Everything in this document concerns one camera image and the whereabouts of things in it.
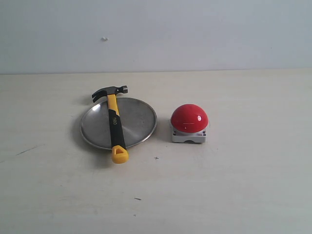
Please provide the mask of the yellow black claw hammer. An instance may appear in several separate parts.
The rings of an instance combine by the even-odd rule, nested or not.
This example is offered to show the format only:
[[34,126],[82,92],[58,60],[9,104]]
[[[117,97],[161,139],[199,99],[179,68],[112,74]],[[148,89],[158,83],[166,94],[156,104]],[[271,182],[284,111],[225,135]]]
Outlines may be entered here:
[[128,93],[128,87],[126,85],[121,87],[111,86],[99,89],[92,94],[93,102],[96,102],[102,97],[107,97],[110,137],[112,146],[112,161],[115,164],[125,163],[129,159],[129,154],[124,141],[122,123],[117,105],[117,94],[119,93]]

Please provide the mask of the red dome push button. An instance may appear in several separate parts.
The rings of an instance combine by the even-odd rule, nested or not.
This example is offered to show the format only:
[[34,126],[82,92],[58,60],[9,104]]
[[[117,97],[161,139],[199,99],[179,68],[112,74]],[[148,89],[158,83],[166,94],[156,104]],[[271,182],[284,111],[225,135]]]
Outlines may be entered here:
[[195,104],[184,104],[175,109],[170,124],[172,142],[174,143],[205,143],[207,127],[210,124],[206,112]]

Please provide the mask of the round stainless steel plate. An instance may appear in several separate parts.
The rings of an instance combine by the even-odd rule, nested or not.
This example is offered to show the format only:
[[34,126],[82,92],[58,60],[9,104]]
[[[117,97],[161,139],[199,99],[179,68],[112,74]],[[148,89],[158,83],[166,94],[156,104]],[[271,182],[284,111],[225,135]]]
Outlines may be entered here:
[[[126,148],[148,139],[157,125],[154,109],[146,102],[131,98],[117,98]],[[108,103],[106,100],[89,109],[80,121],[81,135],[90,145],[111,150]]]

